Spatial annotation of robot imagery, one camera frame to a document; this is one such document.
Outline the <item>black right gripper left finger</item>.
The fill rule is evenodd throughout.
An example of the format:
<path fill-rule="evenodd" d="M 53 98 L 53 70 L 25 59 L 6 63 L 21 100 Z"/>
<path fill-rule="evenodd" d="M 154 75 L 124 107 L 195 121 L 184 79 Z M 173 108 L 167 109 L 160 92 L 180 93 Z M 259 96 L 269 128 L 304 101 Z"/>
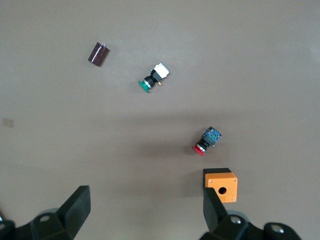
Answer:
<path fill-rule="evenodd" d="M 79 186 L 56 211 L 63 228 L 69 234 L 77 234 L 91 211 L 91 195 L 88 185 Z"/>

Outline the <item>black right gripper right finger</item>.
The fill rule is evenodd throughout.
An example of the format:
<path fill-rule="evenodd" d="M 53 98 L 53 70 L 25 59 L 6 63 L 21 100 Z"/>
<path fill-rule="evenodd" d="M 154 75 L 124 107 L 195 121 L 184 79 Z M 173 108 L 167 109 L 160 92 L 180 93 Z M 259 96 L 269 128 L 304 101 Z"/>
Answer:
<path fill-rule="evenodd" d="M 203 215 L 210 233 L 228 215 L 214 188 L 203 187 Z"/>

